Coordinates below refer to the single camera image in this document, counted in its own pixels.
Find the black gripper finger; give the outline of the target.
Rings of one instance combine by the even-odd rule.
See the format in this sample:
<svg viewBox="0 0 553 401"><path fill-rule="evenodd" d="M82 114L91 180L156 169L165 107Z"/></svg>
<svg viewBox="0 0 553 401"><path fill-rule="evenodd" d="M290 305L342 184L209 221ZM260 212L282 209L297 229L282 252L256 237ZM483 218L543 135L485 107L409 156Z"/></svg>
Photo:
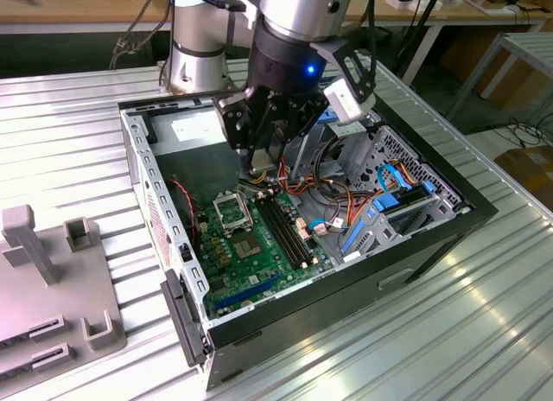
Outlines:
<svg viewBox="0 0 553 401"><path fill-rule="evenodd" d="M274 133L277 95L274 92L223 92L214 107L227 142L244 160L266 156Z"/></svg>
<svg viewBox="0 0 553 401"><path fill-rule="evenodd" d="M323 94L310 98L291 99L286 104L283 118L276 121L276 138L285 145L295 137L305 136L327 109L328 101Z"/></svg>

